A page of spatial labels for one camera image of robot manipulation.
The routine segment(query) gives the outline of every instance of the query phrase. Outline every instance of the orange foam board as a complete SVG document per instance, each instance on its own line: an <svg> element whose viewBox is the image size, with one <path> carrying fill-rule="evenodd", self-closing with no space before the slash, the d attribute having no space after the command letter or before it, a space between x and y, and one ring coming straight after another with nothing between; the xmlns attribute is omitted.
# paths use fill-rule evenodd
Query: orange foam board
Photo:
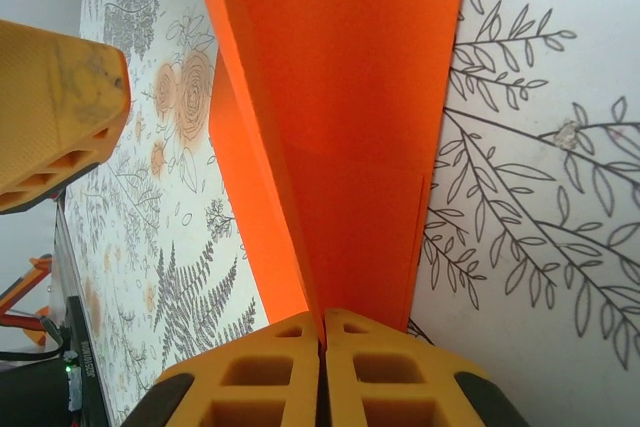
<svg viewBox="0 0 640 427"><path fill-rule="evenodd" d="M246 164L221 162L229 196L234 210L254 190L270 204L237 217L240 232L279 226L245 239L269 320L301 307L268 300L281 275L301 280L294 297L321 332L334 307L404 329L459 0L205 1L244 123L236 143L253 158L242 187L227 179ZM232 156L233 132L214 124L214 148ZM286 245L277 274L259 260L274 241Z"/></svg>

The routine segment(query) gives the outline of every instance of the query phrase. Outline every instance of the floral wallpaper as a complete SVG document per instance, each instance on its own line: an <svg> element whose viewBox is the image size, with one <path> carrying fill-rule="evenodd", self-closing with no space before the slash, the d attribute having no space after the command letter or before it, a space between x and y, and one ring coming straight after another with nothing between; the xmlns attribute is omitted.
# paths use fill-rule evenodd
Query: floral wallpaper
<svg viewBox="0 0 640 427"><path fill-rule="evenodd" d="M462 0L410 332L533 425L639 425L638 0Z"/></svg>
<svg viewBox="0 0 640 427"><path fill-rule="evenodd" d="M638 425L637 0L462 0L409 333L532 425ZM68 192L118 425L167 366L266 325L207 135L202 0L84 0L129 61L112 159Z"/></svg>
<svg viewBox="0 0 640 427"><path fill-rule="evenodd" d="M166 367L267 324L208 136L217 53L203 0L83 0L81 35L129 64L113 156L67 192L111 421Z"/></svg>

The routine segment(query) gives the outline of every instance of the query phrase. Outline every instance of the orange rose print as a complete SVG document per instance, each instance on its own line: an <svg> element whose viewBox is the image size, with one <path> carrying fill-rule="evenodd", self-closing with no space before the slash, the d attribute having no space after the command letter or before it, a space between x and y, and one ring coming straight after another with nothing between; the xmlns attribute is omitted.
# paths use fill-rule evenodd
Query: orange rose print
<svg viewBox="0 0 640 427"><path fill-rule="evenodd" d="M196 144L202 137L209 114L210 99L209 59L198 51L191 51L182 67L176 105L176 131L181 142Z"/></svg>
<svg viewBox="0 0 640 427"><path fill-rule="evenodd" d="M89 278L84 279L84 300L85 309L89 314L89 323L91 324L91 330L95 334L100 332L100 324L102 322L102 308L100 306L100 297L97 292L93 290L93 285Z"/></svg>
<svg viewBox="0 0 640 427"><path fill-rule="evenodd" d="M107 249L104 252L104 270L105 272L109 272L111 270L111 259L109 258L109 251L111 250L111 245L107 246Z"/></svg>
<svg viewBox="0 0 640 427"><path fill-rule="evenodd" d="M91 285L91 281L88 277L84 279L84 287L82 290L84 291L84 300L88 305L89 300L93 297L93 286Z"/></svg>
<svg viewBox="0 0 640 427"><path fill-rule="evenodd" d="M154 177L160 177L164 164L164 146L162 141L157 140L151 150L151 173Z"/></svg>
<svg viewBox="0 0 640 427"><path fill-rule="evenodd" d="M91 330L95 334L99 334L102 324L102 307L100 306L100 297L95 292L89 302L89 318L91 319Z"/></svg>
<svg viewBox="0 0 640 427"><path fill-rule="evenodd" d="M164 120L176 104L176 74L169 64L162 64L156 74L153 95L158 117Z"/></svg>
<svg viewBox="0 0 640 427"><path fill-rule="evenodd" d="M136 116L136 140L140 143L140 137L142 136L142 114L138 112Z"/></svg>
<svg viewBox="0 0 640 427"><path fill-rule="evenodd" d="M151 284L147 284L147 288L144 291L144 305L149 313L152 313L156 307L156 288Z"/></svg>

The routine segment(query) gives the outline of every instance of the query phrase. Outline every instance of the rectangular hole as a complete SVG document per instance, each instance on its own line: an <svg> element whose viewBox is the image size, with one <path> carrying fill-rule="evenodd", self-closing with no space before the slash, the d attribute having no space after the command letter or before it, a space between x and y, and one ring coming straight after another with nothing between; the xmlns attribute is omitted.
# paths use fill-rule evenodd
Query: rectangular hole
<svg viewBox="0 0 640 427"><path fill-rule="evenodd" d="M284 405L284 400L214 403L200 427L280 427Z"/></svg>
<svg viewBox="0 0 640 427"><path fill-rule="evenodd" d="M87 150L72 150L49 164L49 169L71 169L86 159L91 152Z"/></svg>
<svg viewBox="0 0 640 427"><path fill-rule="evenodd" d="M102 129L100 132L94 135L93 138L96 140L102 140L107 137L107 134L109 134L109 129Z"/></svg>
<svg viewBox="0 0 640 427"><path fill-rule="evenodd" d="M302 327L294 325L293 327L288 328L282 332L276 334L276 337L301 337L302 336Z"/></svg>
<svg viewBox="0 0 640 427"><path fill-rule="evenodd" d="M0 194L0 207L4 208L15 202L20 202L26 194L26 192L5 192Z"/></svg>
<svg viewBox="0 0 640 427"><path fill-rule="evenodd" d="M358 381L372 384L422 384L415 361L398 354L356 354L353 366Z"/></svg>
<svg viewBox="0 0 640 427"><path fill-rule="evenodd" d="M363 329L362 327L356 324L344 324L343 328L347 334L368 334L369 333L365 329Z"/></svg>
<svg viewBox="0 0 640 427"><path fill-rule="evenodd" d="M229 367L222 385L289 385L293 359L245 357Z"/></svg>
<svg viewBox="0 0 640 427"><path fill-rule="evenodd" d="M364 399L368 427L448 427L434 401Z"/></svg>
<svg viewBox="0 0 640 427"><path fill-rule="evenodd" d="M54 174L33 174L18 184L19 187L41 187L47 185Z"/></svg>

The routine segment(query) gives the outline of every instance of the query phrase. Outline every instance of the white wall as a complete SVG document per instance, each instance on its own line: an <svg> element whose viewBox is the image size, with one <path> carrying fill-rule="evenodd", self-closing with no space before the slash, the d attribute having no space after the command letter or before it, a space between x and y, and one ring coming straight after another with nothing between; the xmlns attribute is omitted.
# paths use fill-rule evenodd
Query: white wall
<svg viewBox="0 0 640 427"><path fill-rule="evenodd" d="M78 35L81 0L0 0L0 19ZM55 204L46 201L24 214L0 216L0 291L29 269L29 257L53 253ZM49 302L49 280L42 282L16 308L35 312ZM0 350L23 350L33 343L20 329L0 327Z"/></svg>
<svg viewBox="0 0 640 427"><path fill-rule="evenodd" d="M532 426L640 425L638 0L461 13L413 320Z"/></svg>

